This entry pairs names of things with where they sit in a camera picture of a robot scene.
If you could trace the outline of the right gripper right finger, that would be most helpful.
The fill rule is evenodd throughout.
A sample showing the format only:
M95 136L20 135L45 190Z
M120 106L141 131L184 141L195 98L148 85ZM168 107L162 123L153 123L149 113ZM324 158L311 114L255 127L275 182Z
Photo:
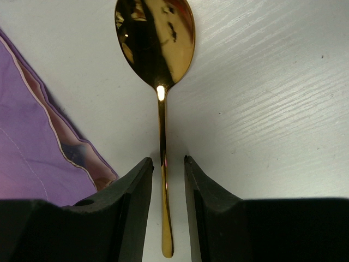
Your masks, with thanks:
M348 261L348 200L244 200L184 158L192 261Z

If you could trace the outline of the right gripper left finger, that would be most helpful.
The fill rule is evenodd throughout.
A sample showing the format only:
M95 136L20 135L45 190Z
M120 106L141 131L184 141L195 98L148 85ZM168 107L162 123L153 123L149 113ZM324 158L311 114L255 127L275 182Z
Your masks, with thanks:
M141 261L152 175L147 157L73 206L1 201L1 261Z

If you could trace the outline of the purple Elsa cloth placemat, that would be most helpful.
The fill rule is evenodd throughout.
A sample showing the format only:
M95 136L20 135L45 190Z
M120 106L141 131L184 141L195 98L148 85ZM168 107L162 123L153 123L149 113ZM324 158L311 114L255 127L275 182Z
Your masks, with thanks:
M73 205L118 179L50 102L46 86L1 34L1 199Z

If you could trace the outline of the gold spoon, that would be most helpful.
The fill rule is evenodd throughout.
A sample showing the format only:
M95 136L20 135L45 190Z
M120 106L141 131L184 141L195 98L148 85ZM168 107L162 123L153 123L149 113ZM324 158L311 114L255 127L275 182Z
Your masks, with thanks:
M156 93L162 191L161 250L174 254L166 152L166 98L187 73L195 52L196 28L188 1L117 1L115 27L132 70Z

